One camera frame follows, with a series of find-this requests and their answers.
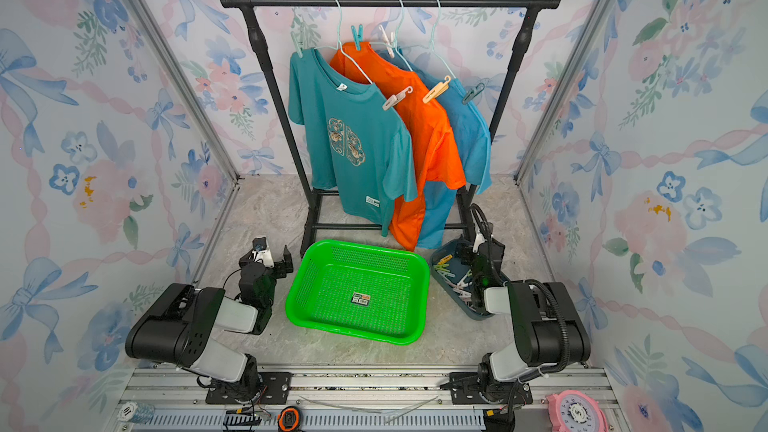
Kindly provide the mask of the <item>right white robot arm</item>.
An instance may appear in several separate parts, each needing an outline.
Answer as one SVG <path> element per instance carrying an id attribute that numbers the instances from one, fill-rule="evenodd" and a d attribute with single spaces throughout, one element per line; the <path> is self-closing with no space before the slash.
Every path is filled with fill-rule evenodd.
<path id="1" fill-rule="evenodd" d="M 467 268 L 457 288 L 468 297 L 468 308 L 482 317 L 507 315 L 512 325 L 511 344 L 483 357 L 477 383 L 527 383 L 587 362 L 590 338 L 564 284 L 509 280 L 498 268 L 502 257 L 495 240 L 471 245 L 460 239 L 453 253 Z"/>

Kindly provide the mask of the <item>small label tag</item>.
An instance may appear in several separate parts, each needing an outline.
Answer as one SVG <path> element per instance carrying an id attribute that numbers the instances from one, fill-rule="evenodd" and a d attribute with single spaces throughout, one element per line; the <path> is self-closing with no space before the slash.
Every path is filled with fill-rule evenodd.
<path id="1" fill-rule="evenodd" d="M 360 292 L 354 292 L 351 299 L 352 304 L 360 305 L 363 307 L 367 307 L 370 304 L 370 301 L 371 301 L 370 295 L 363 294 Z"/>

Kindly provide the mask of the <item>light teal wire hanger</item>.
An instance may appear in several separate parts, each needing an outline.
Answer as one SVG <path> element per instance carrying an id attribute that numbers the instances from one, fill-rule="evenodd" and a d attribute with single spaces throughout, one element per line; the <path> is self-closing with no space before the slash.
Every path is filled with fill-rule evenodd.
<path id="1" fill-rule="evenodd" d="M 438 59 L 443 64 L 444 68 L 447 70 L 448 76 L 452 80 L 455 80 L 456 74 L 453 72 L 448 62 L 439 53 L 437 53 L 435 49 L 436 32 L 437 32 L 437 27 L 440 23 L 441 12 L 442 12 L 440 0 L 435 0 L 435 2 L 437 3 L 437 12 L 436 12 L 435 20 L 433 22 L 433 25 L 430 31 L 429 41 L 426 45 L 417 45 L 417 48 L 421 48 L 425 51 L 425 53 L 423 54 L 424 57 L 429 56 L 430 58 Z"/>

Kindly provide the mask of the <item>dark teal clothespin bin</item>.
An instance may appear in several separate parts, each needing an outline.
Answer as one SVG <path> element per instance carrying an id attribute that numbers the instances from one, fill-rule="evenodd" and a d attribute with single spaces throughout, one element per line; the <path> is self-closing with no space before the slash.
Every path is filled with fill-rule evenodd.
<path id="1" fill-rule="evenodd" d="M 432 254 L 431 275 L 470 319 L 483 321 L 492 314 L 478 311 L 473 305 L 472 255 L 472 246 L 467 240 L 451 240 Z"/>

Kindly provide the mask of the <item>beige clothespin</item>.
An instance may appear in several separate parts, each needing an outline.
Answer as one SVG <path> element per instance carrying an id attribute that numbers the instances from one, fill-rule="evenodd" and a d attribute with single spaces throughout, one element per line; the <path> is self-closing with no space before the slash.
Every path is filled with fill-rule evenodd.
<path id="1" fill-rule="evenodd" d="M 437 99 L 440 95 L 442 95 L 446 90 L 450 88 L 452 78 L 449 75 L 446 75 L 442 81 L 438 81 L 422 98 L 422 102 L 424 104 L 429 103 L 430 101 L 433 101 Z"/>

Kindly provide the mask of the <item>black clothes rack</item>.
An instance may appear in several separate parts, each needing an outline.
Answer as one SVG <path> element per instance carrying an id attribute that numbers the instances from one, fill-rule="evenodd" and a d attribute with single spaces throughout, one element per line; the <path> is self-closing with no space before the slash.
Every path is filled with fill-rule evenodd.
<path id="1" fill-rule="evenodd" d="M 375 224 L 351 223 L 322 223 L 320 215 L 323 200 L 336 196 L 332 190 L 318 189 L 310 185 L 304 168 L 291 123 L 286 111 L 280 88 L 274 74 L 274 67 L 268 50 L 267 39 L 256 17 L 256 10 L 261 7 L 275 8 L 418 8 L 429 5 L 439 5 L 443 8 L 489 8 L 489 9 L 523 9 L 525 11 L 522 25 L 518 31 L 513 46 L 512 55 L 507 66 L 504 81 L 499 91 L 498 100 L 489 124 L 489 134 L 492 139 L 504 115 L 505 107 L 511 93 L 523 59 L 529 50 L 534 26 L 538 15 L 543 10 L 557 9 L 562 0 L 219 0 L 226 9 L 239 10 L 247 27 L 247 37 L 250 46 L 264 74 L 272 102 L 277 112 L 282 130 L 285 135 L 291 157 L 296 168 L 304 192 L 308 211 L 304 225 L 300 253 L 305 254 L 311 245 L 317 241 L 320 231 L 374 231 L 379 227 Z"/>

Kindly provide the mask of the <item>teal t-shirt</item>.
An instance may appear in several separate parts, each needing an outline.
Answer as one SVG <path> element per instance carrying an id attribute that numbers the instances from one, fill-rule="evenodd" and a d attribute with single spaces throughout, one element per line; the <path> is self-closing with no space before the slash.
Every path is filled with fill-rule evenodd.
<path id="1" fill-rule="evenodd" d="M 385 60 L 401 67 L 392 59 Z M 412 69 L 430 89 L 438 81 L 443 80 L 413 67 Z M 444 107 L 453 129 L 466 185 L 472 184 L 484 188 L 490 185 L 490 134 L 482 116 L 471 106 L 464 105 L 462 98 L 463 90 L 459 87 L 458 81 L 451 80 L 450 88 L 435 100 Z M 401 120 L 395 110 L 391 114 Z M 418 197 L 418 190 L 410 133 L 401 120 L 401 127 L 397 132 L 384 132 L 382 138 L 388 142 L 390 151 L 394 154 L 394 157 L 387 162 L 388 169 L 383 184 L 389 188 L 400 188 L 400 195 L 396 200 L 401 198 L 411 202 Z M 441 182 L 426 183 L 424 188 L 426 214 L 416 248 L 436 248 L 441 245 L 444 226 L 455 200 L 456 190 L 448 188 Z"/>

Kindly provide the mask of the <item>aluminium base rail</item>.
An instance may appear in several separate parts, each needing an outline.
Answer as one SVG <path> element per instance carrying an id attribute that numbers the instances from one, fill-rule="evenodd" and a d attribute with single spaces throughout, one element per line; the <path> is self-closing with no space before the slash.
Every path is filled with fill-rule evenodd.
<path id="1" fill-rule="evenodd" d="M 110 431 L 275 431 L 284 409 L 299 411 L 302 431 L 500 430 L 506 402 L 519 431 L 549 431 L 548 399 L 573 390 L 601 409 L 608 431 L 630 426 L 607 374 L 571 366 L 532 383 L 482 393 L 475 369 L 459 365 L 266 364 L 253 403 L 207 402 L 193 375 L 167 366 L 138 369 L 108 425 Z"/>

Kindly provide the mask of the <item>pink round object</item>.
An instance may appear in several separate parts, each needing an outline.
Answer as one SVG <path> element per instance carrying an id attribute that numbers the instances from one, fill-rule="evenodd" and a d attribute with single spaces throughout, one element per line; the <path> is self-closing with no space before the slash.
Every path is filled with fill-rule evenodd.
<path id="1" fill-rule="evenodd" d="M 548 395 L 548 416 L 553 432 L 606 432 L 608 423 L 598 402 L 586 394 L 566 390 Z"/>

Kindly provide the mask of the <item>orange t-shirt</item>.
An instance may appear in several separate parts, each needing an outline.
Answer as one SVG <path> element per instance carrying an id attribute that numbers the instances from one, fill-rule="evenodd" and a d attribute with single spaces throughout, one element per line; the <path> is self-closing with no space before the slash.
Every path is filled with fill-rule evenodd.
<path id="1" fill-rule="evenodd" d="M 399 198 L 389 226 L 404 248 L 416 248 L 426 214 L 424 188 L 427 182 L 441 182 L 452 190 L 466 185 L 463 166 L 447 113 L 437 100 L 425 103 L 430 88 L 405 66 L 385 60 L 368 42 L 355 46 L 348 42 L 334 55 L 330 66 L 355 82 L 370 79 L 385 97 L 412 91 L 394 106 L 411 136 L 412 156 L 418 197 L 406 202 Z"/>

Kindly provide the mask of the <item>green plastic tray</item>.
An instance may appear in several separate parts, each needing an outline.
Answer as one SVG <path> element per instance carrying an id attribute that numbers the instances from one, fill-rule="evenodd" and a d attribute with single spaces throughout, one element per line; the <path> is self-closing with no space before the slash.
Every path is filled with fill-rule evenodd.
<path id="1" fill-rule="evenodd" d="M 408 251 L 337 240 L 309 247 L 288 293 L 296 326 L 407 346 L 426 326 L 430 267 Z M 352 304 L 354 292 L 371 296 Z"/>

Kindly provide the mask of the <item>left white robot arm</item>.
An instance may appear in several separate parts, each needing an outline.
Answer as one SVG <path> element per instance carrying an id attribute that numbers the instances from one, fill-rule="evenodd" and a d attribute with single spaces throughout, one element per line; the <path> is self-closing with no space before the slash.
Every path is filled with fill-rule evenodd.
<path id="1" fill-rule="evenodd" d="M 235 298 L 228 297 L 222 287 L 173 283 L 131 328 L 125 351 L 134 359 L 173 364 L 213 382 L 255 389 L 255 358 L 225 346 L 211 334 L 216 329 L 262 334 L 272 317 L 277 282 L 293 271 L 288 248 L 277 260 L 267 239 L 257 237 L 238 260 Z"/>

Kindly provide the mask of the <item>off-white clothespin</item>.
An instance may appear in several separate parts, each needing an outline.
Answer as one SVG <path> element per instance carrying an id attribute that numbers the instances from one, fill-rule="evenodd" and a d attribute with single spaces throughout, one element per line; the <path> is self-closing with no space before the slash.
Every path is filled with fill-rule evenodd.
<path id="1" fill-rule="evenodd" d="M 407 98 L 413 92 L 412 86 L 407 86 L 401 91 L 390 95 L 382 105 L 383 110 L 394 110 L 395 107 L 400 104 L 405 98 Z"/>

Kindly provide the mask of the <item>white clothespin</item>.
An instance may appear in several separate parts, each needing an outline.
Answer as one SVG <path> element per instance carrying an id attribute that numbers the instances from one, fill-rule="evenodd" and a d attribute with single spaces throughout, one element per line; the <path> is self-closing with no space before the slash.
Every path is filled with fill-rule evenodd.
<path id="1" fill-rule="evenodd" d="M 394 35 L 393 34 L 388 35 L 386 29 L 383 27 L 382 24 L 378 26 L 378 29 L 380 32 L 381 39 L 385 44 L 389 57 L 394 58 L 395 52 L 396 52 L 396 46 L 394 44 Z"/>

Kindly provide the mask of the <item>pale green clothespin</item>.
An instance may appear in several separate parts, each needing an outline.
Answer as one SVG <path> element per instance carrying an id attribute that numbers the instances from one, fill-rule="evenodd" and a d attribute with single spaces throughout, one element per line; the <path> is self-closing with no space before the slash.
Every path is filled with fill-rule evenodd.
<path id="1" fill-rule="evenodd" d="M 305 41 L 304 36 L 301 30 L 300 26 L 294 26 L 290 32 L 291 40 L 295 49 L 295 53 L 299 58 L 302 58 L 304 55 L 305 47 Z"/>

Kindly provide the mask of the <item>bright teal clothespin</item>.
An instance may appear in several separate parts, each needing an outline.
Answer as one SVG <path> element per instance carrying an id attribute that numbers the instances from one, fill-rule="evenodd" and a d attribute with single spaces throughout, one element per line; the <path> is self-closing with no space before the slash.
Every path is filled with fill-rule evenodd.
<path id="1" fill-rule="evenodd" d="M 365 42 L 364 27 L 363 27 L 363 25 L 362 24 L 358 24 L 357 26 L 352 26 L 351 27 L 351 32 L 352 32 L 352 35 L 353 35 L 353 42 L 354 42 L 354 45 L 355 45 L 355 49 L 357 51 L 361 51 L 362 50 L 362 44 Z"/>

